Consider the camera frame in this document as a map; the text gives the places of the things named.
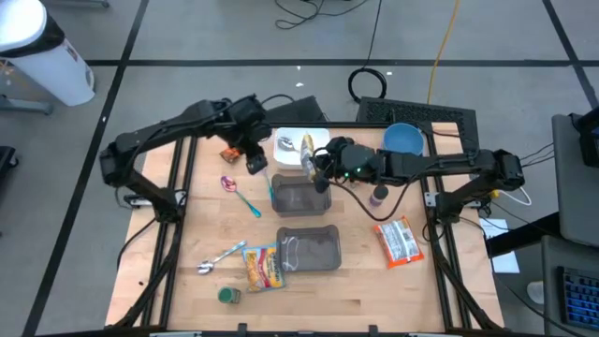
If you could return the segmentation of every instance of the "blue cup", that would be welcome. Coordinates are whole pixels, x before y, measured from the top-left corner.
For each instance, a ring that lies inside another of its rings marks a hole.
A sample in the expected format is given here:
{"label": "blue cup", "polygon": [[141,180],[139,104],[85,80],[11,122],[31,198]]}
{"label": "blue cup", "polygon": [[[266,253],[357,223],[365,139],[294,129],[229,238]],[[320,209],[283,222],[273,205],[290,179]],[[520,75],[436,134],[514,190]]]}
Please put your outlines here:
{"label": "blue cup", "polygon": [[383,150],[397,153],[422,155],[424,139],[417,128],[406,123],[397,123],[385,130],[382,147]]}

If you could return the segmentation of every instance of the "wooden tabletop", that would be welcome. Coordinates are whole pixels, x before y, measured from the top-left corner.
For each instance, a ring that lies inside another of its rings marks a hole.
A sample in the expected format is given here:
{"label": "wooden tabletop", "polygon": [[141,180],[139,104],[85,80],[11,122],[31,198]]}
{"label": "wooden tabletop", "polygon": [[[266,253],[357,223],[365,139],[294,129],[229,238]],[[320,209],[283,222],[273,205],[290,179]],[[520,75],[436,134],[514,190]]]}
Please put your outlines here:
{"label": "wooden tabletop", "polygon": [[[457,134],[454,124],[433,124],[436,131]],[[331,137],[352,137],[356,142],[377,148],[383,129],[330,129]],[[272,138],[262,144],[270,165],[268,174],[298,175],[279,170],[272,159]],[[436,136],[439,154],[461,152],[460,140]],[[166,185],[173,156],[172,145],[149,152],[143,175],[158,185]],[[419,240],[425,258],[388,270],[381,245],[373,232],[376,223],[343,190],[331,187],[332,206],[323,216],[279,217],[270,205],[266,178],[250,176],[242,158],[231,166],[218,155],[226,145],[218,138],[198,142],[194,176],[188,198],[183,241],[175,278],[168,328],[171,330],[236,330],[247,323],[249,330],[267,331],[366,331],[375,324],[383,332],[443,331],[443,318],[434,275],[431,249],[422,240],[426,223],[419,183],[413,183],[396,211],[405,215]],[[183,168],[180,179],[183,179]],[[239,191],[261,212],[255,218],[235,195],[225,192],[220,177],[235,178]],[[465,184],[467,176],[444,177],[447,191]],[[375,214],[388,214],[402,187],[390,187],[389,196]],[[373,186],[360,184],[354,192],[367,200]],[[478,222],[473,210],[462,216]],[[127,237],[153,217],[151,209],[134,211]],[[214,271],[197,274],[197,264],[220,255],[236,243],[248,246],[275,242],[279,227],[323,227],[333,224],[340,232],[342,265],[337,271],[288,272],[286,287],[261,293],[247,293],[245,265],[241,253],[226,257]],[[463,282],[489,317],[502,325],[503,318],[482,232],[466,222],[453,226]],[[112,294],[107,324],[119,320],[148,282],[156,241],[157,226],[136,240],[124,253]],[[222,286],[243,291],[239,304],[222,304],[217,292]],[[447,282],[454,317],[460,318],[455,292]],[[157,291],[154,308],[159,309],[163,289]],[[158,315],[153,316],[157,322]]]}

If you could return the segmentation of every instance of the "yellow cable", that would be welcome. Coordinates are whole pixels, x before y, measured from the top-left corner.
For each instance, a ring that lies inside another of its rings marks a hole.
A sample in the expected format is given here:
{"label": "yellow cable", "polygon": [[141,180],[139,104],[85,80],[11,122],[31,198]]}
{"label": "yellow cable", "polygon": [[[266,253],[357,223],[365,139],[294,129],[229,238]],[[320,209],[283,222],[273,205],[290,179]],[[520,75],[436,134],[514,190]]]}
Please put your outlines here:
{"label": "yellow cable", "polygon": [[449,36],[451,35],[451,30],[453,30],[453,22],[456,20],[456,16],[458,15],[458,8],[460,8],[460,0],[456,0],[456,5],[453,7],[453,14],[451,14],[451,20],[449,21],[449,26],[447,27],[446,36],[443,38],[443,43],[441,44],[441,48],[439,49],[437,58],[434,60],[434,65],[432,66],[431,80],[429,81],[429,94],[427,95],[427,104],[431,103],[432,84],[434,83],[434,73],[437,70],[437,66],[439,65],[439,60],[441,59],[441,54],[443,54],[443,49],[446,47],[447,40],[449,39]]}

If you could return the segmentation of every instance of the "metal spoon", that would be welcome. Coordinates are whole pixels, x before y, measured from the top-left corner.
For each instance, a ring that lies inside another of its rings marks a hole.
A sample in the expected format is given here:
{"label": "metal spoon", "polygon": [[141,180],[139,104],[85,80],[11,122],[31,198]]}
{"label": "metal spoon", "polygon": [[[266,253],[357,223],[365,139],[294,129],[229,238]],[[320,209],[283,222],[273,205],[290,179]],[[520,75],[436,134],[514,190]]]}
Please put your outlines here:
{"label": "metal spoon", "polygon": [[300,151],[300,150],[296,149],[296,147],[293,145],[293,141],[289,137],[285,137],[285,136],[279,137],[277,139],[277,145],[279,145],[279,148],[281,148],[281,150],[283,150],[283,151],[289,151],[289,152],[299,152]]}
{"label": "metal spoon", "polygon": [[233,246],[233,248],[227,250],[221,256],[215,258],[212,262],[210,262],[209,260],[202,261],[202,263],[197,265],[197,273],[200,275],[206,275],[207,273],[210,273],[211,271],[214,270],[214,264],[216,262],[231,255],[236,250],[242,248],[246,243],[247,243],[247,241],[242,241],[242,242],[237,243],[236,245]]}
{"label": "metal spoon", "polygon": [[227,191],[227,192],[235,192],[241,198],[241,200],[245,201],[245,204],[250,208],[250,210],[252,210],[252,213],[256,217],[262,216],[262,213],[256,207],[252,206],[252,204],[250,203],[250,201],[248,201],[246,198],[244,198],[241,195],[241,193],[239,193],[237,191],[237,184],[235,183],[235,181],[233,180],[233,178],[228,177],[228,176],[222,176],[221,177],[221,185],[223,186],[223,188],[225,189],[225,191]]}

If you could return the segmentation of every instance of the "small green cup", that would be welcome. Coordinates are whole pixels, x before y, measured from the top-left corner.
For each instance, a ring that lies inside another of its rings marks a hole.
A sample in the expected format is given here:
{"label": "small green cup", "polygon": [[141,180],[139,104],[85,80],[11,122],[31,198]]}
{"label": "small green cup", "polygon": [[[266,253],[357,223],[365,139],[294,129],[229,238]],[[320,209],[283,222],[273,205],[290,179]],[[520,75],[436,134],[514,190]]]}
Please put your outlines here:
{"label": "small green cup", "polygon": [[221,303],[239,303],[241,299],[241,292],[230,286],[223,286],[218,290],[218,300]]}

